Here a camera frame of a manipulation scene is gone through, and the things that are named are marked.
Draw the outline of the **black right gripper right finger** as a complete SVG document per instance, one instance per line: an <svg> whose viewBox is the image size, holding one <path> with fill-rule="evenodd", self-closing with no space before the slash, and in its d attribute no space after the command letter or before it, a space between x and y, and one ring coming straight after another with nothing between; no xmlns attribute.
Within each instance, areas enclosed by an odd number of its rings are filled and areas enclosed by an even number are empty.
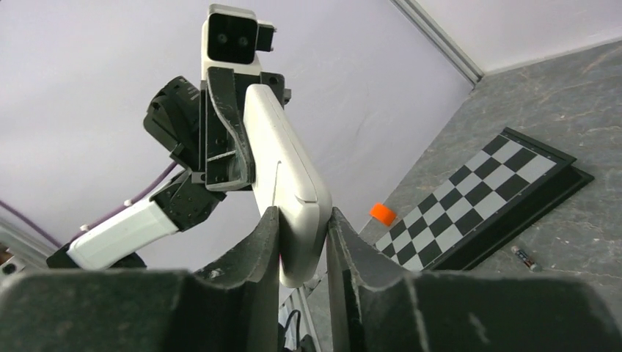
<svg viewBox="0 0 622 352"><path fill-rule="evenodd" d="M335 351L619 351L599 294L568 277L413 272L334 208L326 236Z"/></svg>

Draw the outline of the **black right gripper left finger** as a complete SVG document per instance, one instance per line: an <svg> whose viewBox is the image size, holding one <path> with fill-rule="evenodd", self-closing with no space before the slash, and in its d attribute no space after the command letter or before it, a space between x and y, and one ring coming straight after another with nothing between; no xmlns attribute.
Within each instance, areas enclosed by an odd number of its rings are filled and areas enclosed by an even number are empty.
<svg viewBox="0 0 622 352"><path fill-rule="evenodd" d="M276 351L279 211L201 271L52 269L1 285L3 351Z"/></svg>

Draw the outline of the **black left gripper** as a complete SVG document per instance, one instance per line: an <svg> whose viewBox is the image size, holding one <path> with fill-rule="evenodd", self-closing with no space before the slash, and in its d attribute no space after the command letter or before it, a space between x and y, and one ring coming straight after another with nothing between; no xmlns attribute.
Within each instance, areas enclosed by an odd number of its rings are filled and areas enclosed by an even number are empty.
<svg viewBox="0 0 622 352"><path fill-rule="evenodd" d="M291 99L280 74L251 76L210 67L200 87L178 76L160 89L147 108L144 129L178 165L205 174L208 190L246 188L255 180L243 120L246 89L253 84L270 87L282 106Z"/></svg>

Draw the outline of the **white remote control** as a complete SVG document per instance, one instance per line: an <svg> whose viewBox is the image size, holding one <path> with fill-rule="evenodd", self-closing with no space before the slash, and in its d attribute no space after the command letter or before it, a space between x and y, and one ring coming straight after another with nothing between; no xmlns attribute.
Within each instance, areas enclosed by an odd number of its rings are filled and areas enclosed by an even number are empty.
<svg viewBox="0 0 622 352"><path fill-rule="evenodd" d="M318 267L332 214L332 195L273 90L246 90L244 127L255 161L252 191L261 213L279 210L279 280L297 288Z"/></svg>

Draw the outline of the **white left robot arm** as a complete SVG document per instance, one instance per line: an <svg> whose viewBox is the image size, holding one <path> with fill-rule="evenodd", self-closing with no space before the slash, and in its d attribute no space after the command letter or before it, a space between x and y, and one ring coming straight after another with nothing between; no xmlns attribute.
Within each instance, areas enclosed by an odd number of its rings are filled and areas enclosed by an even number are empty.
<svg viewBox="0 0 622 352"><path fill-rule="evenodd" d="M147 107L144 129L181 171L82 230L46 260L49 268L141 268L138 250L203 223L232 191L249 191L256 158L244 126L246 96L265 84L286 104L290 90L278 73L248 75L211 67L199 87L182 76Z"/></svg>

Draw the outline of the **orange tape roll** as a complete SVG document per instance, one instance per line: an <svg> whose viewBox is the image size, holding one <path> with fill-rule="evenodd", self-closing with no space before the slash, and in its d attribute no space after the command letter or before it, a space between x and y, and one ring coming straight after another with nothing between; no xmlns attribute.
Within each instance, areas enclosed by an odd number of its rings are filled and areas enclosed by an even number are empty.
<svg viewBox="0 0 622 352"><path fill-rule="evenodd" d="M397 213L395 211L380 202L377 202L370 209L369 215L385 227L391 227L397 218Z"/></svg>

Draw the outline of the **dark battery near chessboard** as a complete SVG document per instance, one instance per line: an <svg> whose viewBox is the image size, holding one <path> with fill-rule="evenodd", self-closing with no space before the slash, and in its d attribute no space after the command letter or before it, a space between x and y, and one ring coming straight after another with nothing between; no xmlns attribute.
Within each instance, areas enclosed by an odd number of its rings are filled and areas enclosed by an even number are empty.
<svg viewBox="0 0 622 352"><path fill-rule="evenodd" d="M529 268L530 271L532 272L542 271L542 267L536 261L534 261L534 259L531 258L531 256L529 256L529 254L526 253L525 250L523 250L519 246L512 246L511 251L516 257L518 257L521 260L523 264L525 264Z"/></svg>

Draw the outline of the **black white chessboard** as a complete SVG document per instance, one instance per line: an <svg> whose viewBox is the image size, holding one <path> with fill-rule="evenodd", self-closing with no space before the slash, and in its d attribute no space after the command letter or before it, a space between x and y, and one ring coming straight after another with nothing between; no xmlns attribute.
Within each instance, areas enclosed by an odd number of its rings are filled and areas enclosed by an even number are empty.
<svg viewBox="0 0 622 352"><path fill-rule="evenodd" d="M505 128L375 246L411 271L472 269L593 181L575 161Z"/></svg>

